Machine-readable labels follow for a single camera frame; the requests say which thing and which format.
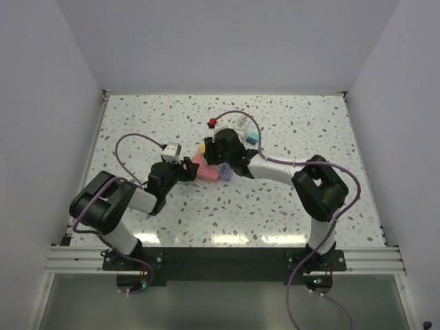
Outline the pink triangular power strip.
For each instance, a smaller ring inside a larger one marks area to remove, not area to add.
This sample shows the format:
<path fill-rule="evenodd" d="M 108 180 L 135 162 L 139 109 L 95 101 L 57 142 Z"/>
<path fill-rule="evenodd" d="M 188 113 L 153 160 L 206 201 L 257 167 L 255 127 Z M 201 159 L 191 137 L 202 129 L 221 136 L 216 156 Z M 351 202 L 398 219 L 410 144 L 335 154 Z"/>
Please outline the pink triangular power strip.
<path fill-rule="evenodd" d="M 192 162 L 198 164 L 196 178 L 204 180 L 206 182 L 217 182 L 219 180 L 219 174 L 217 167 L 214 165 L 207 165 L 204 162 L 204 157 L 201 153 L 196 153 L 192 157 Z"/>

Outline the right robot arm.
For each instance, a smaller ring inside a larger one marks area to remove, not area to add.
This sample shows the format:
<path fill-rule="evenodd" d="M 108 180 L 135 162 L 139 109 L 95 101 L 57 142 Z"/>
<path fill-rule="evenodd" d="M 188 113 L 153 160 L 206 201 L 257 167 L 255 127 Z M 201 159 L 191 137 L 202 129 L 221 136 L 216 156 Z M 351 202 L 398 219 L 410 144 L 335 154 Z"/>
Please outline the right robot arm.
<path fill-rule="evenodd" d="M 343 207 L 349 189 L 325 158 L 315 155 L 305 165 L 287 160 L 271 162 L 256 149 L 246 148 L 233 129 L 222 129 L 214 137 L 206 137 L 203 143 L 203 157 L 209 165 L 226 163 L 238 176 L 291 186 L 311 217 L 308 266 L 322 270 L 330 263 L 329 252 L 336 246 L 336 212 Z"/>

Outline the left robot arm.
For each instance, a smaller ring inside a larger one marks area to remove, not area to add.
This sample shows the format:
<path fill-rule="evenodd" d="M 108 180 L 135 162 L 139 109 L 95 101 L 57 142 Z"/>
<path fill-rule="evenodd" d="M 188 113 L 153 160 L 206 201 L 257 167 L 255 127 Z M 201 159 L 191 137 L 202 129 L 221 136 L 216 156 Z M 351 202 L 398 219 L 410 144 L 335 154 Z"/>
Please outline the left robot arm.
<path fill-rule="evenodd" d="M 74 198 L 69 214 L 75 219 L 72 230 L 94 234 L 118 253 L 118 261 L 128 270 L 142 263 L 142 243 L 124 225 L 122 216 L 132 208 L 157 215 L 166 204 L 166 196 L 177 182 L 196 179 L 199 165 L 185 157 L 178 163 L 152 165 L 146 187 L 101 171 Z"/>

